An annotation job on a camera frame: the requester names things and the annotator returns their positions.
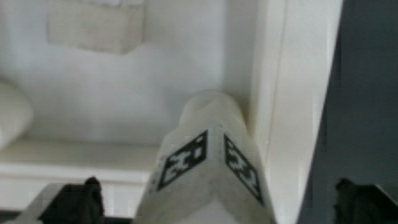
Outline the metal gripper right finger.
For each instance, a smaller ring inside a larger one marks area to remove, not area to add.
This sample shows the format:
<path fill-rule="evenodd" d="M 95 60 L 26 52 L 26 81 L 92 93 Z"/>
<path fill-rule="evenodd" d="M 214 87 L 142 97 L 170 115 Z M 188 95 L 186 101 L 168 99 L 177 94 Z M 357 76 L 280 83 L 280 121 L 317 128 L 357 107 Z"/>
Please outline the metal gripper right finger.
<path fill-rule="evenodd" d="M 341 178 L 335 193 L 333 224 L 398 224 L 398 204 L 374 185 Z"/>

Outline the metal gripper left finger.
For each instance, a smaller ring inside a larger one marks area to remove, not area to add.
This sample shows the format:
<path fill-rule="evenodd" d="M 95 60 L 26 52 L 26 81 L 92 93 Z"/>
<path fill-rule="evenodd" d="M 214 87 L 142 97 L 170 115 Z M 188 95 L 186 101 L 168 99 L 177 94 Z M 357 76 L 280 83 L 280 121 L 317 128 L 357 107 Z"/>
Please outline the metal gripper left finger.
<path fill-rule="evenodd" d="M 104 224 L 97 179 L 47 184 L 10 224 Z"/>

